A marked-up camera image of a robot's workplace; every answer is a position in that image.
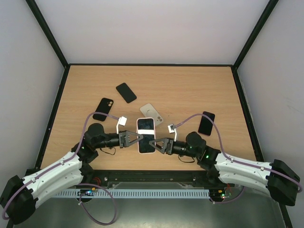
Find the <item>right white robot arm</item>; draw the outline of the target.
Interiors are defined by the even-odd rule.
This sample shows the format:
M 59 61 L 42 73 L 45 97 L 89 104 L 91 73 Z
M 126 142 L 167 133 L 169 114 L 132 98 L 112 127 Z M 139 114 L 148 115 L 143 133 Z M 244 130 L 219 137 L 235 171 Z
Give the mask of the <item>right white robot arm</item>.
M 150 146 L 162 154 L 192 157 L 207 174 L 212 186 L 224 184 L 241 185 L 256 189 L 286 206 L 294 206 L 300 178 L 281 160 L 260 162 L 224 154 L 207 146 L 196 132 L 186 136 L 186 141 L 170 138 L 151 140 Z

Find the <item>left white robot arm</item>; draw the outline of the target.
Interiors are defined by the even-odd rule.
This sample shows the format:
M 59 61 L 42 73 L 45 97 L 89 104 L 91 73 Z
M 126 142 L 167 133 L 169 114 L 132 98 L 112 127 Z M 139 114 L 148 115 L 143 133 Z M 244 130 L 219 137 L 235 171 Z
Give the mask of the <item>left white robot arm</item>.
M 98 156 L 97 149 L 129 147 L 143 136 L 130 131 L 105 133 L 101 124 L 84 128 L 80 142 L 53 164 L 23 178 L 10 178 L 0 197 L 2 218 L 17 225 L 27 220 L 46 200 L 75 185 L 86 186 L 94 175 L 89 165 Z

